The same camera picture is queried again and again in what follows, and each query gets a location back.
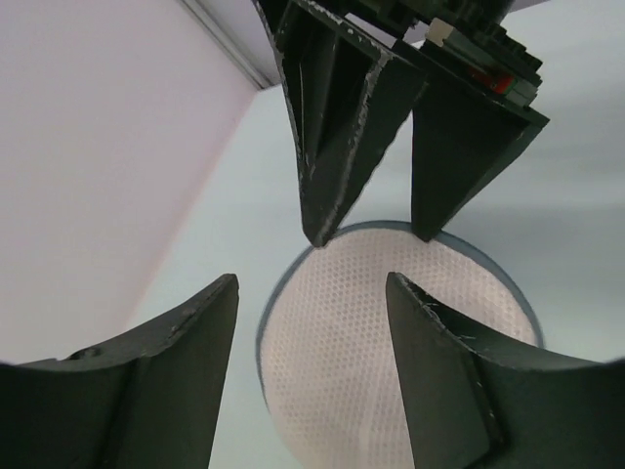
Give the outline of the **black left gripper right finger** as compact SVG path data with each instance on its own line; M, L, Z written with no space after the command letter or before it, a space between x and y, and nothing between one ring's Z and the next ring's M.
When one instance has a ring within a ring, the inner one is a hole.
M624 363L528 345L386 281L396 368L419 468L620 468Z

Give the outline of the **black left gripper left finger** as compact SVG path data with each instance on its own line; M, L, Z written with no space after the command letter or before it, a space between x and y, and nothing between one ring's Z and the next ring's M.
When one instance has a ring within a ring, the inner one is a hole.
M239 302L226 274L66 359L1 367L5 468L205 468Z

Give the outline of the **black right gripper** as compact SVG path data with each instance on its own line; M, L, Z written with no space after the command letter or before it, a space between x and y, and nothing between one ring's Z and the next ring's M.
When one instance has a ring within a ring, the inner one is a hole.
M259 1L296 146L303 232L328 243L412 111L411 228L429 241L548 124L508 1Z

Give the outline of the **white mesh laundry bag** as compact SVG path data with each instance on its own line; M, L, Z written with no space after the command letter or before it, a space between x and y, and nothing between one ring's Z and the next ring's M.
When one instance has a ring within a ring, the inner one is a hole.
M293 260L257 329L267 409L305 468L413 466L387 318L391 272L499 332L544 343L518 286L466 240L442 233L425 242L401 221L342 228Z

